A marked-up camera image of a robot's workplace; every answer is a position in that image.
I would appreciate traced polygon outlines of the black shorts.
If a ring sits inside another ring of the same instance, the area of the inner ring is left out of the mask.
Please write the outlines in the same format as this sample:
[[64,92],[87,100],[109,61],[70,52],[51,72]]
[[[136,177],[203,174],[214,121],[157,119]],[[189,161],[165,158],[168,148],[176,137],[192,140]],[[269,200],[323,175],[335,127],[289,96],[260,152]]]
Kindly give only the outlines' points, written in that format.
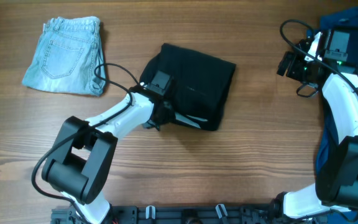
[[179,116],[200,129],[215,131],[224,114],[236,64],[195,50],[163,44],[144,68],[140,81],[148,84],[157,72],[173,78],[167,98]]

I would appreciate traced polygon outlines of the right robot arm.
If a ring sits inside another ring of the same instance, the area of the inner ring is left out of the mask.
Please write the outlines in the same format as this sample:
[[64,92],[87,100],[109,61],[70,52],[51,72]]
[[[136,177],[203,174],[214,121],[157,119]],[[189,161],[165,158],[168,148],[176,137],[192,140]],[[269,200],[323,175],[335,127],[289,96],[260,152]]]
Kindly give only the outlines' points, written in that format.
[[328,149],[316,160],[315,183],[283,196],[293,220],[341,213],[358,221],[358,65],[349,32],[312,32],[293,44],[278,66],[281,76],[321,93]]

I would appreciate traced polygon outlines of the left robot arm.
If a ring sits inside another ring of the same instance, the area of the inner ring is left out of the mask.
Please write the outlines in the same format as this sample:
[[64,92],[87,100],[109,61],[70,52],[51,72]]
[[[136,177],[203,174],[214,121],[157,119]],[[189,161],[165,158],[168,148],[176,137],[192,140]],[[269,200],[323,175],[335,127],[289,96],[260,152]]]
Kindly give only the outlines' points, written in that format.
[[104,113],[79,119],[68,118],[52,148],[38,161],[32,175],[60,192],[57,199],[70,203],[54,209],[52,223],[114,223],[112,205],[103,187],[118,140],[134,128],[155,128],[175,118],[167,95],[173,77],[158,71],[148,83],[126,91],[126,97]]

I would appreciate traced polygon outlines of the folded light blue jeans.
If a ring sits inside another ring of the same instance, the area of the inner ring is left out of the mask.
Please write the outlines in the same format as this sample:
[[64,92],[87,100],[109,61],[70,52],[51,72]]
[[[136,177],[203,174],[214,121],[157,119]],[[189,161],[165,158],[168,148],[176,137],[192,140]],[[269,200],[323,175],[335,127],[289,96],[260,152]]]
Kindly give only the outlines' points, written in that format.
[[100,20],[52,18],[43,26],[22,84],[54,93],[101,96],[106,82]]

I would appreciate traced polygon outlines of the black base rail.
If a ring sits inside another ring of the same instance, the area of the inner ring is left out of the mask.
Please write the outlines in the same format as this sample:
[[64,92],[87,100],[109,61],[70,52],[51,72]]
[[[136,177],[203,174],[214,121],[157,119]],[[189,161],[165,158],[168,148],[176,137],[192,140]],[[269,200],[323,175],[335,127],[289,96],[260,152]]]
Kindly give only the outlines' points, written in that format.
[[263,224],[263,223],[312,223],[327,224],[328,217],[320,216],[306,220],[294,220],[279,214],[269,214],[267,204],[251,204],[227,207],[223,204],[209,207],[148,207],[113,206],[102,223],[109,224]]

